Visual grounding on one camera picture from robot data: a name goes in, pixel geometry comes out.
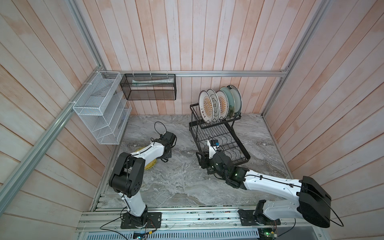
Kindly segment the white plate green clover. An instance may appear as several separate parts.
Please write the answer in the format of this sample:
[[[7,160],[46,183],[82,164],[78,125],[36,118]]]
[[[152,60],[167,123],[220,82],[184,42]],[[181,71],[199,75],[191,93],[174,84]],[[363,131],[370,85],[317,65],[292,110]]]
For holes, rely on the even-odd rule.
[[[220,104],[219,104],[219,99],[217,97],[217,94],[214,90],[208,89],[208,94],[211,97],[212,100],[212,105],[213,105],[213,123],[217,123],[220,118]]]

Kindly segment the black two-tier dish rack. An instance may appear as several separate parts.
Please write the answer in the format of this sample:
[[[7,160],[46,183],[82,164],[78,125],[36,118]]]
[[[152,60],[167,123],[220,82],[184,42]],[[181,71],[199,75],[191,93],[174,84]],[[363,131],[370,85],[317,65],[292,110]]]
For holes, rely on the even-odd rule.
[[[242,116],[208,124],[201,117],[198,103],[190,105],[190,110],[192,114],[189,130],[199,152],[208,153],[207,142],[218,140],[218,149],[224,151],[235,166],[245,164],[250,160],[250,154],[234,130],[235,121],[240,120]]]

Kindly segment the orange sunburst plate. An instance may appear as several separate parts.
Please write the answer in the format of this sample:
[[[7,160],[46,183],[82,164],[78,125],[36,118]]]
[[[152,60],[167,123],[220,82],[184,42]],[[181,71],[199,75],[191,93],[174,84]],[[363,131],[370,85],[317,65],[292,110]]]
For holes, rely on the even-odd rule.
[[[220,117],[219,120],[224,120],[229,112],[229,102],[226,94],[223,91],[217,91],[216,92],[217,98],[219,100],[219,106],[220,106]]]
[[[210,124],[213,121],[213,102],[207,91],[200,92],[199,109],[204,122]]]

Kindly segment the yellow round plate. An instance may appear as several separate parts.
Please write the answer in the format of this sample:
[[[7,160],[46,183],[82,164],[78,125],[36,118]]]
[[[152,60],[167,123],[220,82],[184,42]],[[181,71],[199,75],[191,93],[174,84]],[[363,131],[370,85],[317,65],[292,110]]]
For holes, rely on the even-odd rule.
[[[152,146],[139,149],[137,152],[132,153],[136,158],[142,158],[145,160],[145,170],[152,168],[157,162],[157,150]]]

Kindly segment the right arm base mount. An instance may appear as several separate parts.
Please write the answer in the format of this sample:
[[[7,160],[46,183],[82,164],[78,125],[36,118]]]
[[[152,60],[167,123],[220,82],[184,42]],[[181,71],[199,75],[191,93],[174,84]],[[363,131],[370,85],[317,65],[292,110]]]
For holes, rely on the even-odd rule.
[[[281,220],[270,220],[263,214],[256,214],[255,210],[238,210],[242,226],[279,226]]]

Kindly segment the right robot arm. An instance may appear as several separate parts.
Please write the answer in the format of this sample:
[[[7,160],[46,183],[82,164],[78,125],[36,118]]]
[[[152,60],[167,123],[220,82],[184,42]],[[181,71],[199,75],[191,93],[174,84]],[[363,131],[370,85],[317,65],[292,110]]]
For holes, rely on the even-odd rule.
[[[196,153],[200,166],[234,189],[261,191],[281,197],[281,201],[258,201],[253,211],[239,210],[248,225],[280,224],[281,219],[304,219],[308,223],[329,228],[331,225],[331,196],[313,179],[282,179],[233,165],[223,152],[211,149]]]

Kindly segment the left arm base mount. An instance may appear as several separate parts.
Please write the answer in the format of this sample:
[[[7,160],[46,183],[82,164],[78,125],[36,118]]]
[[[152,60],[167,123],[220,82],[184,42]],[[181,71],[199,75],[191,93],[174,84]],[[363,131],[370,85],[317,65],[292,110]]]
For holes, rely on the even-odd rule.
[[[121,229],[141,229],[161,227],[162,213],[161,212],[144,212],[141,217],[136,217],[130,213],[123,214]]]

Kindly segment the green rim white plate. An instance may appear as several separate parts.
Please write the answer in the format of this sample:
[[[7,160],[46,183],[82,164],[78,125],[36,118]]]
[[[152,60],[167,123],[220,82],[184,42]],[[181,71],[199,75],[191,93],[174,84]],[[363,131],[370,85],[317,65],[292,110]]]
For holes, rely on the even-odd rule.
[[[227,88],[233,94],[234,101],[235,101],[235,115],[234,115],[234,117],[237,118],[241,114],[241,111],[242,111],[242,106],[243,106],[242,96],[241,96],[239,90],[235,86],[228,85]]]

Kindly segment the mint green flower plate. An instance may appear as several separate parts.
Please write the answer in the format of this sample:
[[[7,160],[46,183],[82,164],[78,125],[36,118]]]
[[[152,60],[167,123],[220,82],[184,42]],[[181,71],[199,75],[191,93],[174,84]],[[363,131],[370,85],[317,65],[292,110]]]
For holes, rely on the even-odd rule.
[[[233,96],[231,90],[228,87],[221,87],[220,91],[222,91],[226,95],[227,100],[228,100],[228,114],[227,114],[226,119],[231,119],[235,115],[235,100],[234,100],[234,96]]]

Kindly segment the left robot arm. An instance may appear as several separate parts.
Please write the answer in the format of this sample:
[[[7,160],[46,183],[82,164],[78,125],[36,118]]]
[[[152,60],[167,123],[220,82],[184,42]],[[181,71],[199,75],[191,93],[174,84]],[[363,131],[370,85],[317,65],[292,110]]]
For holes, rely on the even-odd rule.
[[[121,196],[131,216],[141,217],[147,208],[140,193],[145,167],[157,159],[167,162],[172,157],[176,141],[175,134],[165,132],[142,150],[118,156],[108,184]]]

